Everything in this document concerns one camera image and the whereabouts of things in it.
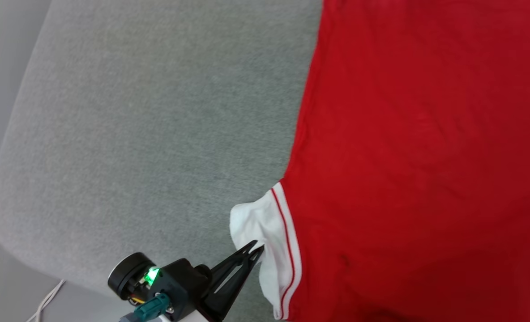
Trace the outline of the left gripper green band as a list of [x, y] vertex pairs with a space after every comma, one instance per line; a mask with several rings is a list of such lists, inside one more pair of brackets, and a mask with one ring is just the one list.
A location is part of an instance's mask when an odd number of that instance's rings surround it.
[[194, 267], [181, 258], [166, 266], [154, 264], [141, 252], [128, 255], [109, 275], [107, 285], [123, 301], [139, 306], [166, 302], [159, 318], [177, 322], [196, 310], [209, 322], [226, 318], [265, 248], [253, 240], [213, 268]]

